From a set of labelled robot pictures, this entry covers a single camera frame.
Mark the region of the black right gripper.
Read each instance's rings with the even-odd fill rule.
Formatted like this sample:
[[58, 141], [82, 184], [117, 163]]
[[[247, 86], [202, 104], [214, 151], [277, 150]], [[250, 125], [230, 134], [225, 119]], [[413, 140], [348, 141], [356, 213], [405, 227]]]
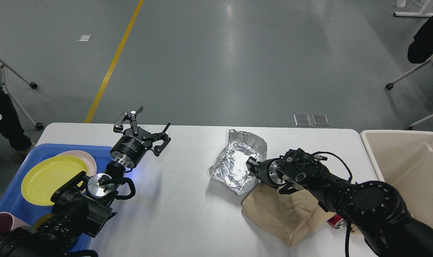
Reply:
[[280, 161], [280, 159], [268, 159], [260, 162], [250, 156], [246, 161], [246, 169], [249, 176], [259, 178], [262, 183], [270, 187], [278, 188], [285, 185], [283, 175], [278, 171]]

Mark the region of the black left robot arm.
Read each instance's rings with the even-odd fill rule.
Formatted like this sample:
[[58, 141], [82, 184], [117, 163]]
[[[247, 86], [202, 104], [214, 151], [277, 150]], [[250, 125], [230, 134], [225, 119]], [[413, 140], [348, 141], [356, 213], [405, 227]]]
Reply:
[[38, 228], [19, 226], [0, 234], [0, 257], [97, 257], [94, 250], [70, 252], [74, 241], [86, 234], [96, 237], [116, 213], [115, 200], [129, 200], [136, 194], [134, 182], [126, 177], [151, 151], [159, 156], [169, 144], [170, 123], [159, 133], [137, 124], [136, 111], [124, 112], [113, 126], [122, 136], [110, 150], [111, 160], [103, 173], [87, 176], [80, 171], [61, 183], [50, 200], [51, 215]]

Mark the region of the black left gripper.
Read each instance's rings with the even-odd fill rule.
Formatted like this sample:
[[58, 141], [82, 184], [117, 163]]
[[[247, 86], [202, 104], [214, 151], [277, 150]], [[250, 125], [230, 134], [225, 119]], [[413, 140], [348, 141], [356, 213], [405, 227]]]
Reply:
[[[122, 161], [121, 164], [126, 168], [136, 168], [148, 150], [158, 157], [171, 142], [168, 134], [170, 123], [166, 124], [159, 133], [145, 133], [142, 141], [134, 138], [140, 135], [137, 125], [137, 116], [143, 111], [143, 106], [138, 110], [123, 112], [113, 126], [114, 133], [121, 133], [123, 136], [110, 150], [110, 156], [115, 161]], [[128, 121], [130, 128], [124, 129], [125, 122]]]

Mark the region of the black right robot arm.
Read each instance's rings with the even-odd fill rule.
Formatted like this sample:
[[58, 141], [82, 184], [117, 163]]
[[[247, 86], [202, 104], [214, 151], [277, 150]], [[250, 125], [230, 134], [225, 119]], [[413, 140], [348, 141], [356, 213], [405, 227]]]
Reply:
[[379, 257], [433, 257], [433, 229], [412, 217], [396, 188], [381, 181], [352, 183], [352, 175], [337, 177], [323, 160], [326, 152], [298, 148], [265, 161], [249, 157], [246, 167], [280, 194], [306, 189], [324, 211], [355, 225]]

